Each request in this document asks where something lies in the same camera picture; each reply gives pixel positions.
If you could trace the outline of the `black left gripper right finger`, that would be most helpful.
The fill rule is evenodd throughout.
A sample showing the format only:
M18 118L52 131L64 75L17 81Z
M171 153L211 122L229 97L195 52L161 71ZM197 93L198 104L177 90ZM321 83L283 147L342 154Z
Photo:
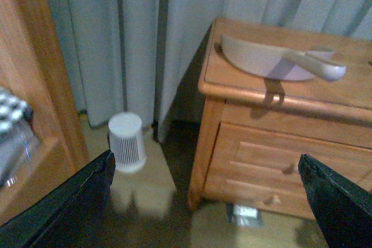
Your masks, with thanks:
M371 247L371 193L308 154L299 174L329 247Z

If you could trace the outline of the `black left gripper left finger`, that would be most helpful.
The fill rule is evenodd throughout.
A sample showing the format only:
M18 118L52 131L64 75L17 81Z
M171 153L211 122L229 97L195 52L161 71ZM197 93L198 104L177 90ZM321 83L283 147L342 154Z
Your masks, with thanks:
M92 247L115 173L107 150L1 226L1 247Z

